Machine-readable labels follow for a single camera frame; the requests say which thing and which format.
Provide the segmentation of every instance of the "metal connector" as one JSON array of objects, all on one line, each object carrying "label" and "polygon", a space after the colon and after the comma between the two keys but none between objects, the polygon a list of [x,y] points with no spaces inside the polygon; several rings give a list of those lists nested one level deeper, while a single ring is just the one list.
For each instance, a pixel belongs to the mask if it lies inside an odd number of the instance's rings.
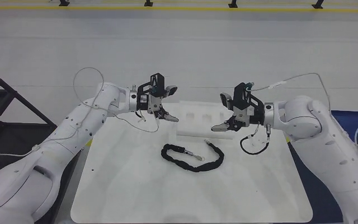
[{"label": "metal connector", "polygon": [[184,153],[187,154],[187,155],[189,155],[189,156],[194,156],[197,160],[200,160],[200,161],[204,161],[204,160],[205,160],[204,157],[202,157],[202,156],[197,156],[197,155],[195,155],[194,153],[192,153],[192,152],[190,152],[190,151],[188,151],[188,150],[184,150]]},{"label": "metal connector", "polygon": [[208,140],[204,140],[204,142],[207,144],[207,145],[210,145],[211,144],[211,142],[209,142]]},{"label": "metal connector", "polygon": [[268,135],[271,134],[271,125],[270,124],[266,124],[266,134],[268,134]]}]

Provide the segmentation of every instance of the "black stanchion base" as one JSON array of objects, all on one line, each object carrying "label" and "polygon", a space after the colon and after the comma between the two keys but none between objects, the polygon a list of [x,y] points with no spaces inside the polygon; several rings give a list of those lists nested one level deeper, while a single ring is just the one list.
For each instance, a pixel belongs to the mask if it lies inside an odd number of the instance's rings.
[{"label": "black stanchion base", "polygon": [[313,8],[317,8],[317,9],[318,8],[323,8],[322,6],[317,6],[316,4],[313,4],[312,6],[313,6]]},{"label": "black stanchion base", "polygon": [[144,6],[151,7],[151,6],[153,6],[153,2],[145,2]]},{"label": "black stanchion base", "polygon": [[237,8],[237,4],[236,3],[234,3],[234,4],[230,3],[229,8]]},{"label": "black stanchion base", "polygon": [[69,2],[63,1],[58,6],[68,6],[68,5],[69,5]]}]

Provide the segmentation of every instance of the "metal clip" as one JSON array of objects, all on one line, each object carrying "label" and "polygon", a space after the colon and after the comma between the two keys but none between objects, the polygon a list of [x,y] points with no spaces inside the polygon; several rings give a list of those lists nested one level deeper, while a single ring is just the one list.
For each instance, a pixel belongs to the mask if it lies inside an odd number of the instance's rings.
[{"label": "metal clip", "polygon": [[194,153],[192,153],[192,152],[190,152],[190,151],[188,151],[188,150],[184,150],[184,153],[185,153],[185,154],[188,154],[189,156],[194,156],[197,160],[200,160],[200,161],[204,161],[204,160],[205,160],[204,157],[202,157],[202,156],[197,156],[197,155],[195,155]]}]

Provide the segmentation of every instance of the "white cable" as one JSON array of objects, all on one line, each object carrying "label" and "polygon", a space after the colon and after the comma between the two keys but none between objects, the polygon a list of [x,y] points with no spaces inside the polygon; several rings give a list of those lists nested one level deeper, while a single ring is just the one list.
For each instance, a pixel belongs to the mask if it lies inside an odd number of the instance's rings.
[{"label": "white cable", "polygon": [[[315,74],[316,76],[318,76],[318,78],[319,78],[319,80],[320,80],[320,82],[321,82],[321,84],[322,84],[322,87],[323,87],[323,89],[324,89],[324,92],[326,93],[326,97],[327,97],[327,100],[328,100],[328,110],[329,110],[329,112],[331,112],[331,99],[329,98],[329,94],[328,94],[328,92],[327,92],[327,89],[326,89],[326,87],[325,87],[325,85],[324,85],[324,83],[323,83],[323,81],[322,81],[321,76],[320,76],[318,73],[310,72],[310,73],[305,73],[305,74],[298,74],[298,75],[296,75],[296,76],[292,76],[292,77],[290,77],[290,78],[287,78],[287,79],[285,79],[285,80],[282,80],[281,82],[286,82],[286,81],[288,81],[288,80],[292,80],[292,79],[294,79],[294,78],[298,78],[298,77],[300,77],[300,76],[306,76],[306,75],[309,75],[309,74]],[[271,87],[271,86],[265,86],[265,87],[258,88],[258,89],[255,89],[255,90],[248,90],[248,89],[246,89],[246,91],[248,91],[248,92],[254,92],[254,91],[258,91],[258,90],[264,90],[264,89],[270,88],[270,87]]]},{"label": "white cable", "polygon": [[17,157],[24,157],[24,156],[27,156],[28,154],[30,154],[30,153],[32,153],[32,152],[33,152],[33,150],[31,150],[31,151],[29,151],[28,153],[23,154],[23,155],[1,153],[0,156],[17,156]]},{"label": "white cable", "polygon": [[[78,94],[77,94],[77,91],[76,91],[76,87],[75,87],[75,85],[74,85],[77,75],[78,75],[82,70],[87,69],[87,68],[96,70],[96,71],[101,75],[101,78],[102,78],[101,88],[100,88],[100,90],[98,91],[98,93],[96,94],[95,98],[93,99],[91,105],[88,105],[88,104],[84,103],[84,102],[79,98],[79,96],[78,96]],[[119,120],[123,120],[123,121],[127,122],[129,125],[131,125],[131,126],[132,126],[133,128],[135,128],[135,129],[138,129],[138,130],[141,130],[141,131],[144,131],[144,132],[148,132],[148,133],[154,133],[154,132],[157,132],[157,131],[158,131],[158,129],[159,129],[159,124],[158,124],[158,123],[157,123],[157,129],[156,129],[155,131],[144,130],[144,129],[141,129],[141,128],[138,128],[138,127],[132,125],[129,121],[127,121],[127,120],[124,119],[124,118],[119,118],[116,114],[114,114],[113,112],[111,112],[111,111],[109,111],[109,110],[107,110],[107,109],[104,109],[104,108],[94,108],[93,105],[94,105],[96,99],[98,98],[98,96],[100,95],[101,89],[103,89],[104,84],[105,84],[105,78],[104,78],[103,74],[102,74],[97,68],[93,68],[93,67],[84,67],[84,68],[81,68],[81,69],[74,75],[74,77],[73,77],[72,87],[73,87],[74,94],[76,95],[76,98],[77,98],[83,105],[90,107],[90,109],[89,109],[88,112],[86,113],[86,116],[84,116],[84,118],[81,120],[81,122],[80,122],[79,125],[77,126],[76,130],[75,130],[75,131],[73,132],[73,134],[71,134],[69,137],[47,139],[47,140],[43,141],[40,145],[38,145],[38,147],[40,147],[40,146],[41,146],[42,144],[44,144],[45,142],[57,141],[57,140],[66,140],[66,139],[72,138],[72,137],[77,133],[78,129],[82,126],[82,123],[83,123],[84,120],[88,117],[88,115],[90,114],[90,112],[91,112],[92,109],[105,110],[105,111],[107,111],[108,113],[113,114],[113,115],[114,115],[116,118],[118,118]],[[1,154],[1,153],[0,153],[0,156],[17,156],[17,157],[24,157],[24,156],[29,155],[29,154],[32,153],[33,151],[38,150],[38,148],[37,148],[37,149],[34,149],[34,148],[35,148],[35,147],[33,147],[31,151],[29,151],[28,153],[23,154],[23,155],[9,154],[9,153]]]},{"label": "white cable", "polygon": [[358,128],[357,128],[357,130],[356,130],[356,133],[354,134],[354,142],[356,143],[356,145],[358,146],[358,143],[357,143],[357,141],[358,141]]}]

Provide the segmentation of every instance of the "black cable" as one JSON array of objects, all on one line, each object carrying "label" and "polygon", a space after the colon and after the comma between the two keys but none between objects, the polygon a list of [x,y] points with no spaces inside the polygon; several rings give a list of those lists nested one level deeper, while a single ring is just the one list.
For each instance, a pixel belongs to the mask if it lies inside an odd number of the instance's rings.
[{"label": "black cable", "polygon": [[137,115],[138,118],[142,118],[142,116],[140,116],[137,112],[135,112],[135,115]]},{"label": "black cable", "polygon": [[265,145],[265,147],[264,147],[262,150],[260,150],[260,151],[258,151],[258,152],[248,152],[248,151],[246,151],[246,150],[244,149],[244,147],[242,146],[242,142],[245,141],[245,140],[247,140],[247,139],[248,139],[248,136],[246,136],[246,137],[244,137],[243,139],[241,139],[241,141],[240,141],[240,146],[241,146],[242,151],[244,151],[245,153],[247,153],[247,154],[249,154],[249,155],[252,155],[252,156],[261,154],[261,153],[262,153],[263,151],[265,151],[265,150],[268,148],[268,146],[269,146],[269,142],[267,142],[266,145]]},{"label": "black cable", "polygon": [[219,158],[216,161],[208,162],[208,163],[203,164],[198,167],[190,166],[189,164],[187,164],[184,161],[175,160],[173,157],[167,155],[168,150],[173,150],[173,151],[179,152],[179,153],[185,153],[186,150],[184,147],[175,146],[174,144],[166,144],[166,145],[164,145],[161,154],[162,154],[163,158],[165,158],[166,160],[168,160],[170,162],[175,163],[177,166],[180,166],[181,168],[183,168],[185,170],[189,170],[192,172],[209,171],[209,170],[214,170],[214,169],[218,168],[223,163],[224,153],[220,150],[220,148],[214,146],[212,143],[208,143],[208,146],[210,146],[219,155]]}]

